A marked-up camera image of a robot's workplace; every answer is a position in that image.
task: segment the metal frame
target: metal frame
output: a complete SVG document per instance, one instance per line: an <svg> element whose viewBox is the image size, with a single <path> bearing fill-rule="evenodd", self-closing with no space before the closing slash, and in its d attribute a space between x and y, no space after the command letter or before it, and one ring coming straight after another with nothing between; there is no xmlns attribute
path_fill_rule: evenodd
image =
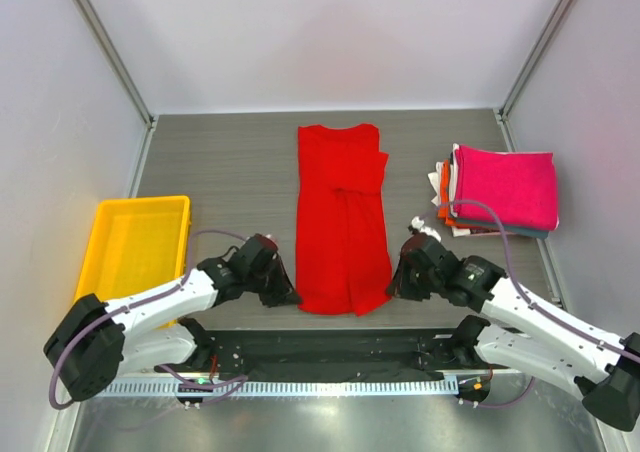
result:
<svg viewBox="0 0 640 452"><path fill-rule="evenodd" d="M122 59L120 58L118 51L113 45L113 42L111 42L111 39L109 38L109 34L104 28L104 25L102 25L102 22L100 21L100 17L98 17L98 13L93 8L91 1L90 0L74 0L74 1L78 6L78 8L80 9L80 13L82 17L85 19L85 22L87 23L87 25L89 26L89 29L91 29L91 32L93 32L94 37L98 41L98 44L100 45L100 48L104 52L105 57L109 61L109 64L113 68L113 71L115 72L116 76L120 80L120 83L122 84L125 91L127 92L127 95L131 99L131 102L133 102L133 105L135 106L136 110L140 114L140 117L142 117L142 120L147 125L147 128L151 128L152 122L153 122L153 116L151 112L149 112L149 109L147 108L146 104L144 103L144 100L142 99L140 92L138 92L138 88L136 87L136 84L134 83L131 76L129 75L129 72L125 67L124 62L122 62Z"/></svg>
<svg viewBox="0 0 640 452"><path fill-rule="evenodd" d="M502 131L502 135L504 138L505 145L509 152L514 152L518 150L518 144L513 136L513 130L511 128L511 124L509 122L509 114L513 111L520 95L522 94L524 88L529 82L531 76L535 72L540 60L549 49L553 39L558 34L561 25L564 23L564 20L569 15L571 8L575 4L576 0L558 0L556 6L554 7L551 16L547 19L547 22L542 29L542 33L538 40L536 41L533 49L529 53L527 60L524 65L520 69L518 73L518 77L514 82L509 94L507 94L507 98L505 100L504 105L496 109L495 117L500 130ZM563 282L558 272L557 261L551 250L549 243L546 240L537 239L538 248L540 249L540 255L542 257L542 263L544 265L544 269L547 275L547 285L549 287L549 291L552 295L552 300L554 300L559 305L564 306L564 297L562 295L563 290Z"/></svg>
<svg viewBox="0 0 640 452"><path fill-rule="evenodd" d="M558 33L560 26L569 14L569 11L571 10L571 7L575 3L575 1L576 0L558 0L558 2L556 3L553 12L551 12L551 16L542 29L540 37L538 37L536 44L533 46L533 49L529 53L529 57L527 57L527 60L522 66L522 69L520 69L518 78L507 94L507 99L500 109L500 115L502 117L508 117L513 110L513 107L518 101L518 98L520 97L523 89L527 85L531 74L533 74L533 71L536 69L538 63L540 62L540 59L543 57L544 53L551 45L551 42Z"/></svg>
<svg viewBox="0 0 640 452"><path fill-rule="evenodd" d="M140 152L138 153L138 162L134 169L133 176L129 186L129 193L127 197L137 197L138 188L140 188L140 181L142 180L142 172L144 172L144 164L147 162L147 155L149 154L149 147L151 146L151 139L156 131L158 125L158 118L154 117L151 121L151 125L147 127L147 132L142 139L142 145L140 146Z"/></svg>
<svg viewBox="0 0 640 452"><path fill-rule="evenodd" d="M67 402L70 398L65 390L63 402ZM45 452L68 452L79 414L80 404L73 404L68 409L57 412L49 433Z"/></svg>

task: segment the yellow plastic tray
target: yellow plastic tray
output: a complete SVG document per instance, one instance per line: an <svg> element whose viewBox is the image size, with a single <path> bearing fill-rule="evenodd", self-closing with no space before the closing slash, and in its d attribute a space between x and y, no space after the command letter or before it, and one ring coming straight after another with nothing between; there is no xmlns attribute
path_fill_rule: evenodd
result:
<svg viewBox="0 0 640 452"><path fill-rule="evenodd" d="M100 203L74 301L91 293L117 299L180 277L189 224L186 196Z"/></svg>

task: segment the robotic arm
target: robotic arm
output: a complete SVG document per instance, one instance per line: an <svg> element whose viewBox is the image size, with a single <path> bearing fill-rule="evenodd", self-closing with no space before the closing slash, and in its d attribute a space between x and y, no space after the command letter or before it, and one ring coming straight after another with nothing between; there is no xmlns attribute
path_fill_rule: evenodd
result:
<svg viewBox="0 0 640 452"><path fill-rule="evenodd" d="M463 365L484 362L528 373L581 400L606 424L633 429L640 415L640 335L623 339L593 327L512 281L486 259L459 260L424 224L414 221L413 232L402 246L390 295L423 300L436 293L527 334L468 316L443 344L441 355ZM611 350L611 344L620 344L626 354Z"/></svg>
<svg viewBox="0 0 640 452"><path fill-rule="evenodd" d="M463 366L520 370L567 391L606 424L634 428L640 415L640 335L622 339L600 330L549 304L486 259L458 259L420 221L412 231L390 295L421 301L435 293L526 334L472 315L440 343L436 355ZM95 295L80 299L44 352L75 401L95 396L118 375L158 364L201 369L212 355L212 342L194 319L157 327L245 291L258 293L268 307L300 303L268 237L254 235L228 260L206 259L185 276L141 294L106 303Z"/></svg>
<svg viewBox="0 0 640 452"><path fill-rule="evenodd" d="M245 291L257 293L267 307L301 301L277 245L263 235L249 238L228 260L206 259L183 277L146 292L106 303L94 294L83 297L47 341L44 353L54 367L62 360L60 378L74 401L95 396L118 375L158 364L198 369L211 357L212 346L198 322L183 318L178 325L157 328ZM87 326L92 330L78 341ZM63 356L72 341L76 345Z"/></svg>

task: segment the magenta cloth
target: magenta cloth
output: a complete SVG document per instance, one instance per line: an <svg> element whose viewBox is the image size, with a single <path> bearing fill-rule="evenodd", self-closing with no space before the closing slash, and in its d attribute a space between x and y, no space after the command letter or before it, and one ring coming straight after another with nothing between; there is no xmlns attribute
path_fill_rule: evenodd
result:
<svg viewBox="0 0 640 452"><path fill-rule="evenodd" d="M456 200L477 200L491 207L505 224L555 230L558 186L552 153L496 153L461 145ZM492 222L475 205L455 205L460 218Z"/></svg>

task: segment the folded clothing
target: folded clothing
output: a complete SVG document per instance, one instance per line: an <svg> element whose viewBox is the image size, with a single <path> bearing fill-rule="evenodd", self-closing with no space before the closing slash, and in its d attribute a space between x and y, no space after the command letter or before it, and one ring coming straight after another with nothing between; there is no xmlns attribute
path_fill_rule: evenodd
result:
<svg viewBox="0 0 640 452"><path fill-rule="evenodd" d="M465 145L454 150L456 200L477 200L506 224L541 230L558 226L558 190L551 153L496 153ZM456 204L460 219L493 222L484 209Z"/></svg>
<svg viewBox="0 0 640 452"><path fill-rule="evenodd" d="M444 162L436 164L436 178L432 183L434 189L437 189L438 204L449 202L449 188L451 177L450 161L447 159ZM438 218L444 219L444 224L452 227L454 237L467 236L467 235L489 235L491 231L497 230L497 225L491 221L473 220L473 219L461 219L454 217L451 214L450 207L440 207L438 209ZM549 236L549 232L546 230L533 229L529 227L519 227L510 224L502 224L507 232L523 235L526 237L533 237L536 239L546 239Z"/></svg>
<svg viewBox="0 0 640 452"><path fill-rule="evenodd" d="M389 300L381 188L388 155L370 124L298 130L296 290L300 309L366 314Z"/></svg>

